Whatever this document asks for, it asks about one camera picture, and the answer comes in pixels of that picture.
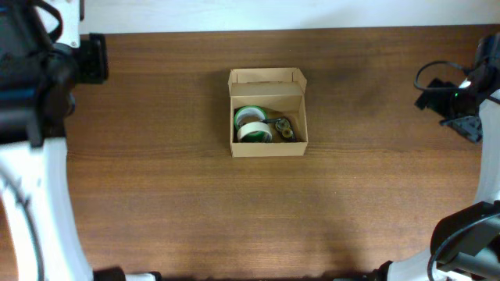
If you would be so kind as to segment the green tape roll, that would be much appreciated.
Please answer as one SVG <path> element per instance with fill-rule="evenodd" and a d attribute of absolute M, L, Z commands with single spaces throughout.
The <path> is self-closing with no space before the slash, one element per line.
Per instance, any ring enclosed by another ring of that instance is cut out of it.
<path fill-rule="evenodd" d="M 267 119 L 266 112 L 255 105 L 247 105 L 239 108 L 234 114 L 234 127 L 236 132 L 240 130 L 244 125 L 251 122 L 259 122 Z M 264 132 L 254 132 L 243 138 L 244 142 L 261 142 L 265 137 Z"/>

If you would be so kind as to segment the cream masking tape roll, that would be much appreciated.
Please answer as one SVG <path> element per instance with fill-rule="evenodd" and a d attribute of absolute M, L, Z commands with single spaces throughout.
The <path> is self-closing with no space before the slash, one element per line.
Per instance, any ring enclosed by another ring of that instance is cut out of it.
<path fill-rule="evenodd" d="M 262 122 L 252 122 L 245 124 L 239 129 L 237 132 L 237 140 L 239 142 L 244 142 L 246 137 L 255 133 L 260 136 L 257 142 L 269 143 L 273 138 L 271 129 L 267 124 Z"/>

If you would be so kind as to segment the yellow black utility knife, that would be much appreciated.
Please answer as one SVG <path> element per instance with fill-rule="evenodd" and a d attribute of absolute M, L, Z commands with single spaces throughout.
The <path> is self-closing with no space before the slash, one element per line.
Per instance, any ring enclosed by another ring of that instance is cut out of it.
<path fill-rule="evenodd" d="M 295 132 L 290 121 L 286 118 L 280 118 L 275 122 L 275 129 L 280 136 L 287 142 L 296 142 Z"/>

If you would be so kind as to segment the brown cardboard box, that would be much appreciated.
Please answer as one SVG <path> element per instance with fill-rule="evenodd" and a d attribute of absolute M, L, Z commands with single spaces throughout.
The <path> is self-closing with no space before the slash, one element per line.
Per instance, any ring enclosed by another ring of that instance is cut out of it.
<path fill-rule="evenodd" d="M 305 110 L 307 79 L 299 68 L 232 69 L 228 78 L 230 96 L 230 150 L 234 158 L 303 156 L 309 142 Z M 267 119 L 288 119 L 296 142 L 285 141 L 267 124 L 273 138 L 269 143 L 239 142 L 234 114 L 247 105 L 262 108 Z"/>

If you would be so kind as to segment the black clear gel pen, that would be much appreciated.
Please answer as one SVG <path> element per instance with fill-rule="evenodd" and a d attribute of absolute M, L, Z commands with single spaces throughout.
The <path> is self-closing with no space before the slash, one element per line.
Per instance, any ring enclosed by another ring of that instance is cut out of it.
<path fill-rule="evenodd" d="M 274 118 L 274 119 L 264 119 L 261 122 L 265 124 L 271 124 L 271 123 L 278 123 L 286 120 L 286 118 L 281 117 L 281 118 Z"/>

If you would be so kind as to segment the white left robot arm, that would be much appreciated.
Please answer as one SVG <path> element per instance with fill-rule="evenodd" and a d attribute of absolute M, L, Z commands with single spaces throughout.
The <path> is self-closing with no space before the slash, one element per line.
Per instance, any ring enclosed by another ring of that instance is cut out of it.
<path fill-rule="evenodd" d="M 73 89 L 108 78 L 105 37 L 82 39 L 81 1 L 1 4 L 1 201 L 21 280 L 92 280 L 66 176 Z"/>

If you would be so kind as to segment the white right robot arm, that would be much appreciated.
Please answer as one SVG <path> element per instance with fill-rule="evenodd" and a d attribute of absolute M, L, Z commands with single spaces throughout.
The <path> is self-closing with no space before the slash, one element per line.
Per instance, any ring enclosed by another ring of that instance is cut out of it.
<path fill-rule="evenodd" d="M 426 87 L 417 108 L 441 116 L 440 124 L 482 145 L 480 179 L 473 204 L 443 218 L 430 246 L 404 261 L 387 261 L 362 280 L 497 280 L 499 278 L 499 36 L 482 38 L 466 79 L 456 86 L 439 79 Z"/>

